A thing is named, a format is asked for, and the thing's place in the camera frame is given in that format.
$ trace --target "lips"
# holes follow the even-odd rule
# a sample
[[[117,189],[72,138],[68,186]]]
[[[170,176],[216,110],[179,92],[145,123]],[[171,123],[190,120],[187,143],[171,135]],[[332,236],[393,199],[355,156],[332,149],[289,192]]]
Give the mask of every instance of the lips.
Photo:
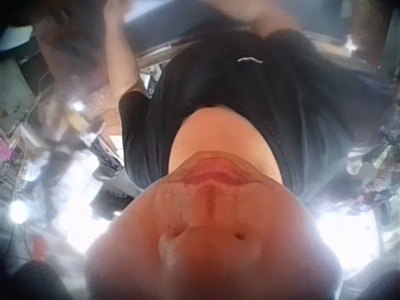
[[[176,174],[174,182],[184,184],[201,184],[205,181],[216,181],[230,186],[240,186],[254,182],[252,176],[239,168],[231,160],[220,157],[200,159],[187,169]]]

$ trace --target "nostril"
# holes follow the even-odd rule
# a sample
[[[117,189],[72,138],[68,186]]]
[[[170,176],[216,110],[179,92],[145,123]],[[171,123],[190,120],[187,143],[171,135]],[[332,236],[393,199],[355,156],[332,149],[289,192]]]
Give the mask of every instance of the nostril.
[[[234,237],[237,238],[237,239],[240,240],[240,241],[242,241],[242,240],[244,240],[244,239],[246,238],[243,232],[237,232],[237,233],[235,233],[235,234],[234,234]]]

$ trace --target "man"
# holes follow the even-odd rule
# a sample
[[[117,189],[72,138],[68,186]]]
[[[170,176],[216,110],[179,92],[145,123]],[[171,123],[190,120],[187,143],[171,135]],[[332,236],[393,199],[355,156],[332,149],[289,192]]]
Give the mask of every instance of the man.
[[[389,103],[323,59],[278,1],[207,2],[253,32],[185,50],[152,99],[124,3],[106,4],[125,165],[144,191],[89,253],[92,298],[330,298],[340,267],[295,195],[372,141]]]

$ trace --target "fluorescent light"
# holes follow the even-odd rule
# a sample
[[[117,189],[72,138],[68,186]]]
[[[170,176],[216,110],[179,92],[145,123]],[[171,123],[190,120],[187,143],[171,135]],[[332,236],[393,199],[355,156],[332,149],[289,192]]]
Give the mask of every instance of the fluorescent light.
[[[13,201],[10,206],[10,216],[12,221],[17,224],[22,224],[28,220],[28,209],[25,202],[20,200]]]
[[[83,109],[85,108],[85,105],[83,104],[82,101],[78,100],[78,101],[75,101],[75,102],[72,103],[72,108],[75,111],[83,111]]]
[[[351,36],[347,37],[347,42],[344,47],[346,47],[350,51],[350,53],[358,49],[358,47],[353,44],[353,39],[351,38]]]

